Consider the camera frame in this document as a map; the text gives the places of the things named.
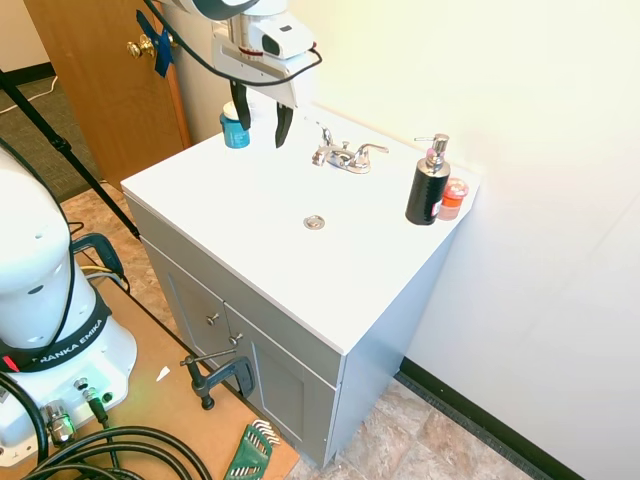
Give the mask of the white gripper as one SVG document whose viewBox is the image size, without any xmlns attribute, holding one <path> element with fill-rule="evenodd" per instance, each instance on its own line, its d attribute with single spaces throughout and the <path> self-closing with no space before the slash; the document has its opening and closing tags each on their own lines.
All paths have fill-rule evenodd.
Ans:
<svg viewBox="0 0 640 480">
<path fill-rule="evenodd" d="M 213 66 L 232 77 L 244 80 L 249 87 L 276 100 L 277 126 L 275 146 L 284 145 L 292 124 L 294 111 L 299 107 L 294 80 L 282 80 L 300 70 L 300 55 L 288 59 L 278 58 L 270 53 L 249 46 L 249 21 L 262 17 L 236 15 L 226 21 L 227 33 L 217 30 L 212 40 Z M 232 101 L 243 129 L 251 128 L 251 113 L 247 101 L 247 88 L 237 81 L 230 81 Z"/>
</svg>

